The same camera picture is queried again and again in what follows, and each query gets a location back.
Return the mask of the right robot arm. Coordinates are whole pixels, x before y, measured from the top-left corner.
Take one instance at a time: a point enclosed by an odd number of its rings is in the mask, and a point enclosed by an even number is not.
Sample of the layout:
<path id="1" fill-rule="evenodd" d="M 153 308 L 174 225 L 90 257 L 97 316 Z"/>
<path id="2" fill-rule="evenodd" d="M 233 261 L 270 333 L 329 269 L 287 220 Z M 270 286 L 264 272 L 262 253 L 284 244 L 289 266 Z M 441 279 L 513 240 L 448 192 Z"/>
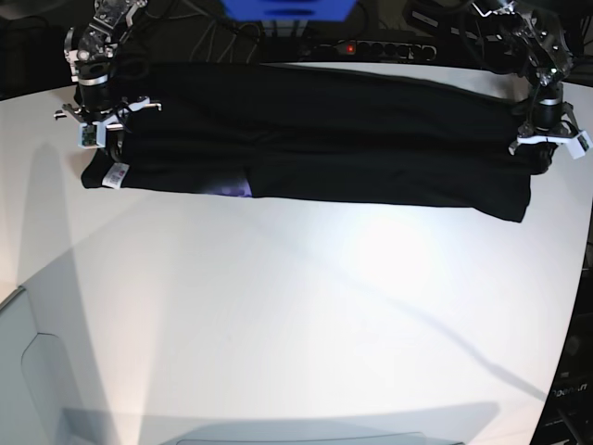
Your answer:
<path id="1" fill-rule="evenodd" d="M 77 145 L 101 151 L 114 161 L 121 160 L 125 135 L 131 132 L 130 116 L 145 109 L 162 110 L 157 99 L 145 95 L 130 99 L 115 92 L 115 82 L 124 79 L 124 66 L 129 63 L 117 60 L 117 54 L 146 7 L 146 1 L 96 1 L 88 26 L 80 32 L 70 29 L 64 41 L 64 58 L 77 85 L 77 97 L 74 105 L 62 105 L 54 119 L 74 119 Z"/>

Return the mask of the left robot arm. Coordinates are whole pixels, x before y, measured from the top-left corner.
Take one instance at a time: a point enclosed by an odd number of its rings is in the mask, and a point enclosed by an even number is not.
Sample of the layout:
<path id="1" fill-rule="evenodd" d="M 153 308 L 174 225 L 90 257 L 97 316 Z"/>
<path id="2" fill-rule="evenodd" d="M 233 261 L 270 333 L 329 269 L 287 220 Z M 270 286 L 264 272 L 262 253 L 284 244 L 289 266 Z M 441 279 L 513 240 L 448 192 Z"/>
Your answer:
<path id="1" fill-rule="evenodd" d="M 577 59 L 562 17 L 574 11 L 567 1 L 466 1 L 457 14 L 459 37 L 480 68 L 498 75 L 512 73 L 529 82 L 527 98 L 516 107 L 524 121 L 509 151 L 529 158 L 537 174 L 549 168 L 557 148 L 564 146 L 581 158 L 591 147 L 574 106 L 564 99 L 563 81 Z M 470 41 L 471 19 L 494 20 L 497 39 L 515 58 L 509 66 L 489 62 L 486 52 Z"/>

